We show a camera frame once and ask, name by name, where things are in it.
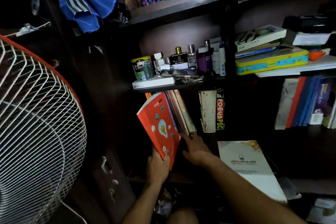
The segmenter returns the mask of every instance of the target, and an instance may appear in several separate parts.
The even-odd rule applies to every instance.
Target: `smartphone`
[[[197,74],[195,69],[162,69],[161,76],[175,76],[175,77],[190,77],[199,78],[200,75]]]

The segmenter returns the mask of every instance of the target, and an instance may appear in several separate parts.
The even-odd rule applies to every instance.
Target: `human hand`
[[[208,158],[214,156],[196,132],[191,133],[192,139],[186,134],[180,135],[188,146],[188,151],[183,151],[183,156],[194,165],[202,166]]]
[[[153,153],[148,157],[147,163],[147,182],[149,185],[156,185],[161,188],[163,182],[169,174],[170,153],[167,150],[165,160],[162,160],[160,154],[153,146]]]

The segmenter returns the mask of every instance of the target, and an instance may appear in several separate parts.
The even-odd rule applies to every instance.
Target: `orange book cover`
[[[152,95],[140,108],[137,116],[161,158],[165,158],[166,150],[170,152],[171,170],[181,137],[164,92]]]

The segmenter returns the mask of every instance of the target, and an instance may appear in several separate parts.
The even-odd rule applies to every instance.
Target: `red book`
[[[181,137],[166,95],[163,92],[152,95],[140,108],[137,116],[161,158],[165,159],[166,150],[170,152],[171,170]]]
[[[297,87],[296,87],[296,92],[295,92],[295,95],[294,95],[294,98],[293,98],[293,101],[292,101],[291,110],[289,111],[289,116],[288,116],[286,128],[290,128],[291,125],[292,125],[292,121],[293,121],[293,118],[294,118],[294,115],[295,115],[296,107],[297,107],[297,104],[299,103],[300,95],[301,95],[303,86],[305,84],[305,81],[306,81],[305,76],[299,77],[299,82],[298,82]]]

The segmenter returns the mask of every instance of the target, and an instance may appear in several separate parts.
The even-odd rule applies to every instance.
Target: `printed canister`
[[[138,81],[145,81],[154,77],[153,65],[150,56],[132,59],[131,63]]]

